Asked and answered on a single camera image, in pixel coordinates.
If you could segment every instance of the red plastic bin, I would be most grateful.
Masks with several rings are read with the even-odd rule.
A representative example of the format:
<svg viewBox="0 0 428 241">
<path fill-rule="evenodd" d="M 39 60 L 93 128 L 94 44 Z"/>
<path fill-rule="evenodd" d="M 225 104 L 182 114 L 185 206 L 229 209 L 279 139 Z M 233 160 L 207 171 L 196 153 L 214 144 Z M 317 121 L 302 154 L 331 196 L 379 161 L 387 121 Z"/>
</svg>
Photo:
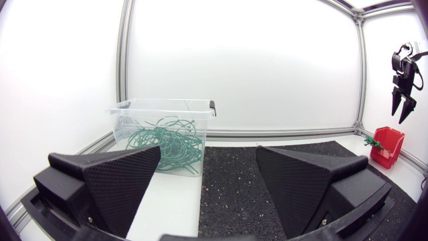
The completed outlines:
<svg viewBox="0 0 428 241">
<path fill-rule="evenodd" d="M 387 169 L 399 158 L 401 145 L 405 134 L 390 127 L 382 127 L 376 130 L 373 139 L 379 141 L 385 149 L 372 147 L 370 157 Z"/>
</svg>

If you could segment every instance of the tangled cable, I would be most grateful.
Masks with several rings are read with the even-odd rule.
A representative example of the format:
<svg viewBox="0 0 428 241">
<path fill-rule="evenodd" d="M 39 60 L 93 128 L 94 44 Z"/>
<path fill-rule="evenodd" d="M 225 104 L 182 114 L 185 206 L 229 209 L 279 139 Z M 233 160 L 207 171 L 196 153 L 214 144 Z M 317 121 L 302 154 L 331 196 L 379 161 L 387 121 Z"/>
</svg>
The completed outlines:
<svg viewBox="0 0 428 241">
<path fill-rule="evenodd" d="M 177 119 L 165 122 L 166 118 L 160 119 L 156 124 L 145 121 L 154 127 L 152 129 L 144 128 L 136 121 L 139 128 L 129 136 L 126 149 L 158 145 L 161 160 L 156 170 L 185 168 L 193 175 L 199 173 L 191 165 L 201 161 L 203 148 L 202 141 L 196 136 L 195 121 Z"/>
</svg>

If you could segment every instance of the carbon fiber texture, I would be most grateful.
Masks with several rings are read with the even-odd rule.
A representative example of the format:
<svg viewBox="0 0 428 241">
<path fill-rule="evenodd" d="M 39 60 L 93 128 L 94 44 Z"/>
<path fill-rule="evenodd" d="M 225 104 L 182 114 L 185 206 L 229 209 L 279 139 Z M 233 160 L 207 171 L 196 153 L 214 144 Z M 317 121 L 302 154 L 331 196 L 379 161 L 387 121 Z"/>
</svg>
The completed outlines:
<svg viewBox="0 0 428 241">
<path fill-rule="evenodd" d="M 287 237 L 299 236 L 330 185 L 330 172 L 267 149 L 256 156 Z"/>
<path fill-rule="evenodd" d="M 158 148 L 151 148 L 83 170 L 86 184 L 111 233 L 126 237 L 160 156 Z"/>
</svg>

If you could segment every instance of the green wire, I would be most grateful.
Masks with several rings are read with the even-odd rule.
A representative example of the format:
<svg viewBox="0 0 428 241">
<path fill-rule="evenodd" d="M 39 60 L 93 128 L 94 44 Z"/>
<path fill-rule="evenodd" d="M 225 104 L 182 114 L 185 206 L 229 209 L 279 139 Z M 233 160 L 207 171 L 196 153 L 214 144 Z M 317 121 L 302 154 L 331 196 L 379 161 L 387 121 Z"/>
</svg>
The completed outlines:
<svg viewBox="0 0 428 241">
<path fill-rule="evenodd" d="M 191 165 L 201 161 L 203 154 L 203 143 L 196 136 L 195 121 L 177 119 L 165 122 L 167 118 L 171 117 L 174 116 L 161 118 L 156 124 L 145 121 L 146 124 L 154 127 L 152 129 L 144 128 L 136 121 L 138 130 L 129 136 L 125 149 L 158 145 L 161 160 L 157 171 L 184 168 L 193 175 L 199 173 Z"/>
</svg>

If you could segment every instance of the white backdrop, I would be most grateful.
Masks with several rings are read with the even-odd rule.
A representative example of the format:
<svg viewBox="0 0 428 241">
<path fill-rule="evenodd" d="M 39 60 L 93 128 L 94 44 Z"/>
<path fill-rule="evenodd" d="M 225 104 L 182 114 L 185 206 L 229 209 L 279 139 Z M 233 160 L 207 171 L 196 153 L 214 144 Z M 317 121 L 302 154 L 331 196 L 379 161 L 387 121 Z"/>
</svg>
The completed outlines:
<svg viewBox="0 0 428 241">
<path fill-rule="evenodd" d="M 402 99 L 395 116 L 391 116 L 393 75 L 391 66 L 393 52 L 409 41 L 426 42 L 425 32 L 416 13 L 400 13 L 368 19 L 364 24 L 367 51 L 367 94 L 363 124 L 365 129 L 375 132 L 380 127 L 391 127 L 406 134 L 402 148 L 428 163 L 428 86 L 422 91 L 412 90 L 417 101 L 413 111 L 399 125 Z M 428 57 L 422 57 L 417 65 L 428 80 Z M 421 79 L 415 77 L 420 86 Z"/>
<path fill-rule="evenodd" d="M 0 12 L 0 205 L 112 130 L 123 1 L 8 0 Z"/>
<path fill-rule="evenodd" d="M 211 130 L 355 121 L 356 26 L 321 1 L 138 0 L 129 38 L 129 98 L 214 100 Z"/>
</svg>

